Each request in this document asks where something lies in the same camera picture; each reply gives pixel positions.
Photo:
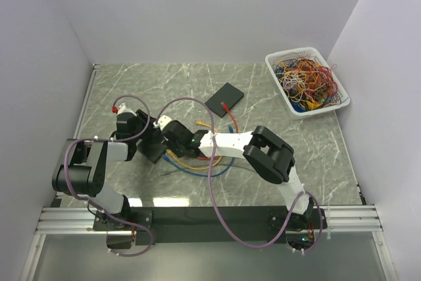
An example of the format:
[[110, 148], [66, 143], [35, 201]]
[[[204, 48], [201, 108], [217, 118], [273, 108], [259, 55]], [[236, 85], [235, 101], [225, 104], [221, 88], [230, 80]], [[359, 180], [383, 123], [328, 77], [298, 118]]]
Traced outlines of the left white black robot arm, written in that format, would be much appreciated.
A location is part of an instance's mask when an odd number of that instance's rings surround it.
[[148, 111], [132, 111], [124, 105], [116, 113], [116, 130], [109, 139], [67, 139], [52, 175], [56, 192], [84, 201], [97, 209], [99, 222], [118, 230], [138, 225], [138, 214], [128, 198], [105, 183], [108, 161], [131, 161], [138, 145], [150, 148], [157, 129]]

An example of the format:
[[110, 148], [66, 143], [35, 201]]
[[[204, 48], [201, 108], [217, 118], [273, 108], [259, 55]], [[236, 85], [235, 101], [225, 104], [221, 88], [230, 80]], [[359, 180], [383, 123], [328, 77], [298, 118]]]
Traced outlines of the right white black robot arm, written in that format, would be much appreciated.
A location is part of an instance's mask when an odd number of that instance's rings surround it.
[[178, 157], [223, 156], [245, 159], [265, 181], [278, 186], [289, 210], [292, 225], [303, 228], [312, 220], [314, 202], [305, 193], [294, 159], [294, 150], [264, 126], [244, 133], [221, 133], [206, 130], [191, 132], [181, 122], [160, 119], [158, 129], [164, 143]]

